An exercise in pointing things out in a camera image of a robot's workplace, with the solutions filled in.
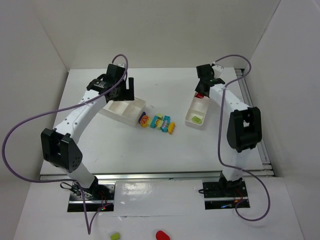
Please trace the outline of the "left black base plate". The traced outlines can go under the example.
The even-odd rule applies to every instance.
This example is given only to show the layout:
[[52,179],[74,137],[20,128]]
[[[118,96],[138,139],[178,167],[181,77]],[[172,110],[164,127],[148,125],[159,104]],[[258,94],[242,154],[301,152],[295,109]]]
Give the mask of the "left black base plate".
[[[114,211],[114,198],[116,184],[107,182],[103,184],[107,190],[100,191],[98,197],[92,196],[87,192],[84,192],[86,210],[88,212],[96,212],[99,208],[102,208],[102,212]],[[70,191],[68,200],[68,213],[82,213],[84,211],[83,198],[81,191],[76,184],[70,185],[69,183],[61,183],[60,187]]]

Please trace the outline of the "left white divided container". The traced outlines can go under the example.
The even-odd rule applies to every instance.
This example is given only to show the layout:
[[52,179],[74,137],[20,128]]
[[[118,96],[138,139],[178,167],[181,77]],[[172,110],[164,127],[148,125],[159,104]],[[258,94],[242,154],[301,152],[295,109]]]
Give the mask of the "left white divided container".
[[135,127],[145,106],[146,102],[137,97],[132,101],[109,101],[99,113],[128,126]]

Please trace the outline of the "aluminium rail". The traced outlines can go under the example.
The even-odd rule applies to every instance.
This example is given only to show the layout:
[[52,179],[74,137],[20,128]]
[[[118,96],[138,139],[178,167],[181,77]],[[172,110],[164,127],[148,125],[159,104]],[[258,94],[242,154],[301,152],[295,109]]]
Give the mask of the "aluminium rail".
[[235,70],[237,77],[243,77],[238,81],[239,88],[241,90],[241,95],[243,98],[243,102],[249,106],[250,112],[252,115],[252,120],[250,123],[258,126],[260,125],[260,142],[256,144],[256,147],[250,150],[248,160],[246,163],[246,169],[250,172],[254,172],[257,176],[275,176],[272,164],[270,162],[269,155],[267,153],[267,149],[265,143],[262,139],[262,124],[258,123],[261,122],[261,112],[258,107],[253,105],[251,100],[251,96],[249,93],[249,89],[244,78],[244,69],[236,69]]
[[192,172],[156,172],[156,173],[97,173],[101,181],[153,181],[153,180],[190,180],[215,179],[220,177],[220,171]]

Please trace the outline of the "white divided container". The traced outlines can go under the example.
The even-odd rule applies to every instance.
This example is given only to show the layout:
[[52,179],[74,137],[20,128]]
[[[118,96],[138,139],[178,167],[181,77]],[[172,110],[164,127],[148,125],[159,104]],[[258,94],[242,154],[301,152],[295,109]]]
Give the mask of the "white divided container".
[[145,106],[146,102],[137,97],[132,101],[109,101],[99,113],[128,126],[135,127]]
[[[210,105],[210,98],[204,96],[203,99],[195,97],[198,92],[195,92],[190,103],[189,109],[186,113],[184,123],[186,126],[201,130],[204,127],[207,111]],[[192,122],[192,118],[197,116],[202,119],[202,124]]]

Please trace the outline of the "purple lego piece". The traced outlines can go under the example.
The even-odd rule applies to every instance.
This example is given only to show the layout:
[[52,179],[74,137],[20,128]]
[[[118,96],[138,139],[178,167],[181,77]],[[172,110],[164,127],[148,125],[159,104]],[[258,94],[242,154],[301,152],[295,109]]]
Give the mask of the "purple lego piece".
[[139,119],[138,119],[138,123],[139,123],[139,124],[141,123],[141,120],[142,120],[142,118],[143,118],[145,115],[146,115],[146,112],[143,111],[142,114],[141,114],[141,116],[140,116]]

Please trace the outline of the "aluminium rail front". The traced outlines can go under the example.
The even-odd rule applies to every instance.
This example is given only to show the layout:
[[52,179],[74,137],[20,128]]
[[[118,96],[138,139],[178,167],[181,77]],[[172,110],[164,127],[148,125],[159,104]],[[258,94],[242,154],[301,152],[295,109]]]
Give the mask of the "aluminium rail front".
[[190,180],[215,179],[220,177],[220,171],[192,172],[156,172],[156,173],[97,173],[101,181],[153,181],[153,180]]

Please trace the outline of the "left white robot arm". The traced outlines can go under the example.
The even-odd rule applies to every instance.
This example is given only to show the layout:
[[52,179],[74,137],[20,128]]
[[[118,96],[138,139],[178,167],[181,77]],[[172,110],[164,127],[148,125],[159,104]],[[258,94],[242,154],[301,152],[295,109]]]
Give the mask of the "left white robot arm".
[[109,190],[82,163],[83,154],[78,147],[85,128],[96,114],[110,101],[134,100],[134,78],[126,79],[125,63],[107,66],[106,72],[93,79],[80,101],[80,106],[53,129],[44,129],[40,135],[43,158],[75,180],[83,191],[95,199],[102,199]]

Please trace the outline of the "aluminium rail right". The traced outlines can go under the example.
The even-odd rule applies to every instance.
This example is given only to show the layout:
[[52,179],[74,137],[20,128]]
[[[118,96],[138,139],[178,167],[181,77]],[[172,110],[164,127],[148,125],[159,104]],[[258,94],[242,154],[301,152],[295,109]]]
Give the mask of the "aluminium rail right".
[[236,69],[235,70],[237,77],[243,77],[238,81],[239,88],[241,90],[241,95],[243,98],[243,102],[249,106],[250,112],[252,115],[252,120],[250,123],[258,126],[260,125],[260,142],[256,144],[256,147],[250,150],[248,160],[246,163],[246,169],[250,172],[254,172],[257,176],[275,176],[272,164],[270,162],[269,155],[267,153],[267,149],[265,143],[262,139],[262,124],[258,123],[261,122],[261,112],[258,107],[253,105],[251,100],[251,96],[249,93],[249,89],[244,78],[244,69]]

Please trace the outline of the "light green lego brick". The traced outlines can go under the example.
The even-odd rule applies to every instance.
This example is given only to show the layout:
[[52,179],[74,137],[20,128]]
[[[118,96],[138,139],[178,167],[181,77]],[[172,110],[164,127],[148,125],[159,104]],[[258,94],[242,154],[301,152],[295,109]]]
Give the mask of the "light green lego brick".
[[194,116],[191,121],[195,124],[198,124],[198,125],[201,125],[202,124],[202,119],[197,117],[197,116]]

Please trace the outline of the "teal flower lego brick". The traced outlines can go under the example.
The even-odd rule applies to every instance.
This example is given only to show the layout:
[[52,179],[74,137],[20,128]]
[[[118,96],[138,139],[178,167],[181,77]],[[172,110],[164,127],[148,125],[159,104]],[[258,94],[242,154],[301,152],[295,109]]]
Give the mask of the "teal flower lego brick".
[[168,115],[165,115],[163,117],[163,123],[160,127],[161,131],[164,132],[164,133],[167,133],[168,130],[169,130],[169,125],[171,124],[171,117],[168,116]]

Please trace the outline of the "teal and green lego stack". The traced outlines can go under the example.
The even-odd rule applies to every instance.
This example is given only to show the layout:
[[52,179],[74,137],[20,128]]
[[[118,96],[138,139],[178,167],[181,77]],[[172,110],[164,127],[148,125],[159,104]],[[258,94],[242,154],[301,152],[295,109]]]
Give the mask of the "teal and green lego stack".
[[149,127],[152,129],[160,130],[163,124],[164,116],[161,113],[156,114],[151,120]]

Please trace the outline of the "red round piece foreground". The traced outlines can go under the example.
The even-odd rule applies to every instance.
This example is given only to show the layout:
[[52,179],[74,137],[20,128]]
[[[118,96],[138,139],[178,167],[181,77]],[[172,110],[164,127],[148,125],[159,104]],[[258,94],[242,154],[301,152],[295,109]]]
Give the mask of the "red round piece foreground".
[[155,239],[156,240],[171,240],[170,236],[162,230],[159,230],[156,232]]

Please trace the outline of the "red lego brick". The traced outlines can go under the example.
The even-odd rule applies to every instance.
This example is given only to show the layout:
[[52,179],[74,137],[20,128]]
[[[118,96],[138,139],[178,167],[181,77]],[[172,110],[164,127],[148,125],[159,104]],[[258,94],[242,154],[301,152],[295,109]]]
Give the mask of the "red lego brick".
[[195,97],[198,98],[198,99],[203,99],[203,98],[204,98],[204,95],[202,95],[202,94],[200,94],[200,93],[197,93],[197,94],[195,95]]

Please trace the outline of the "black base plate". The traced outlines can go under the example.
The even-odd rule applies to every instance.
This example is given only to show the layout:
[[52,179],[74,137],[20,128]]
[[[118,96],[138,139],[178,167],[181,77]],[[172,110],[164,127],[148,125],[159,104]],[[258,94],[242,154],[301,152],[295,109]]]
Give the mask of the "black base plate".
[[[88,212],[96,212],[99,208],[102,208],[102,212],[114,211],[114,198],[116,184],[107,182],[103,184],[107,190],[100,191],[98,197],[92,196],[87,192],[84,192],[86,210]],[[83,198],[81,191],[76,184],[70,185],[69,183],[61,183],[60,187],[70,191],[68,200],[68,213],[82,213],[84,211]]]
[[218,182],[203,182],[198,193],[204,197],[206,210],[250,208],[247,186],[243,181],[239,186],[227,190],[219,188]]

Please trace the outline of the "right white divided container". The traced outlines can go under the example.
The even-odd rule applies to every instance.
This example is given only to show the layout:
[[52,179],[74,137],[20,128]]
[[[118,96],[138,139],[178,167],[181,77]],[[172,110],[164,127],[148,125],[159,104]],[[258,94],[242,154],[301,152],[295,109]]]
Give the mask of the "right white divided container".
[[[195,92],[190,103],[189,109],[186,113],[184,123],[186,126],[201,130],[204,127],[207,111],[210,105],[210,98],[204,96],[203,99],[195,97],[198,92]],[[197,116],[202,119],[202,124],[192,122],[192,118]]]

